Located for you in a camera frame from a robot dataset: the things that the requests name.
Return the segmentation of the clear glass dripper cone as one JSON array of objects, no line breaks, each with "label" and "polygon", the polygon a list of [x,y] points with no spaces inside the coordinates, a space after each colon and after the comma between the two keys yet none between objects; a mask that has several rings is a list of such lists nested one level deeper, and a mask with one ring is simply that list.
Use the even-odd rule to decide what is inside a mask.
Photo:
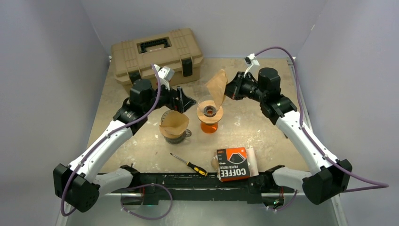
[{"label": "clear glass dripper cone", "polygon": [[220,107],[211,95],[205,95],[198,101],[199,112],[206,117],[214,117]]}]

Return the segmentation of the orange glass carafe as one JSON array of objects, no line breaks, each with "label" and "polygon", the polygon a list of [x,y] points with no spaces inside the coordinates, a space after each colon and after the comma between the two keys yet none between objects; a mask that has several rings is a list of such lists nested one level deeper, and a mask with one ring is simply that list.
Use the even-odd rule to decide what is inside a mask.
[{"label": "orange glass carafe", "polygon": [[218,130],[218,122],[214,123],[214,124],[206,124],[206,123],[202,122],[200,124],[200,127],[204,133],[211,134]]}]

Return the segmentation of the smoky glass carafe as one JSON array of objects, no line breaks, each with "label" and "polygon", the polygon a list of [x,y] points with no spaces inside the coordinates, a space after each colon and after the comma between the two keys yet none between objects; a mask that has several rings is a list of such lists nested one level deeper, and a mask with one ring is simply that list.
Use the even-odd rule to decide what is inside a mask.
[{"label": "smoky glass carafe", "polygon": [[161,116],[159,130],[168,143],[179,144],[192,135],[188,125],[189,118],[184,113],[168,110]]}]

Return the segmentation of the coffee paper filter box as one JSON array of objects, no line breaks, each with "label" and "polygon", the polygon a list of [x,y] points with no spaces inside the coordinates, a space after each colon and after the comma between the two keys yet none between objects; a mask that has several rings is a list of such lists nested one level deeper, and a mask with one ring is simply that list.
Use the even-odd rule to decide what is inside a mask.
[{"label": "coffee paper filter box", "polygon": [[250,177],[247,152],[244,147],[219,149],[216,156],[220,181],[227,182]]}]

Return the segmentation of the brown paper coffee filter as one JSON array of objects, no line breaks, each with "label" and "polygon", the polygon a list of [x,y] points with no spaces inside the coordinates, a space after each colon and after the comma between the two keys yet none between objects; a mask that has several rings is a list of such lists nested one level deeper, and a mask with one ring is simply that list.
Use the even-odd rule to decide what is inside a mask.
[{"label": "brown paper coffee filter", "polygon": [[179,135],[185,132],[189,125],[189,118],[184,113],[168,110],[163,113],[159,130],[170,134]]}]

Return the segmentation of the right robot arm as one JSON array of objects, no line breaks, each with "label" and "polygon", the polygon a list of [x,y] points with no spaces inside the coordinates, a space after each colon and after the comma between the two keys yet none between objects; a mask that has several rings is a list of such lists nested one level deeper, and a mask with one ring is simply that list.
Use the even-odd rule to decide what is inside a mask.
[{"label": "right robot arm", "polygon": [[304,192],[313,204],[346,191],[352,171],[348,160],[340,160],[318,138],[308,132],[295,104],[281,93],[280,76],[273,68],[262,68],[255,79],[251,73],[237,72],[226,84],[224,94],[233,100],[249,98],[259,102],[263,115],[292,142],[308,166],[308,172],[276,166],[268,170],[265,188],[271,192],[289,187]]}]

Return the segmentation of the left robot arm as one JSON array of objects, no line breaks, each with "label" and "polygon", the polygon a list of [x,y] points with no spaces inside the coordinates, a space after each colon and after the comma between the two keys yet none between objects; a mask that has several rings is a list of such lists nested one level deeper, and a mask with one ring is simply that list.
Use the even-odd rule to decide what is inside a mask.
[{"label": "left robot arm", "polygon": [[[132,167],[121,166],[106,174],[100,174],[100,169],[147,122],[153,110],[165,106],[184,113],[196,103],[181,87],[173,89],[159,84],[154,89],[150,80],[136,80],[129,97],[102,135],[71,163],[54,168],[54,188],[56,196],[61,198],[62,215],[68,216],[75,210],[86,212],[100,197],[119,189],[136,192],[140,188],[140,179],[135,177],[138,172]],[[65,204],[72,206],[70,213],[65,211]]]}]

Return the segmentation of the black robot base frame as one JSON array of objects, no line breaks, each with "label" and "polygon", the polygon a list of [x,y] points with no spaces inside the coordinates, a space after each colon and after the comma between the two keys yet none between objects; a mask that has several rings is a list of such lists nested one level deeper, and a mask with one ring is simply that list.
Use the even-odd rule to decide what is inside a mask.
[{"label": "black robot base frame", "polygon": [[216,173],[203,177],[196,173],[140,173],[123,166],[112,173],[98,174],[90,182],[83,173],[72,177],[71,170],[54,172],[56,195],[86,212],[99,198],[109,193],[138,193],[143,195],[145,205],[157,205],[159,201],[243,201],[248,204],[274,205],[272,198],[283,203],[282,194],[294,188],[278,186],[271,171],[244,180],[221,182]]}]

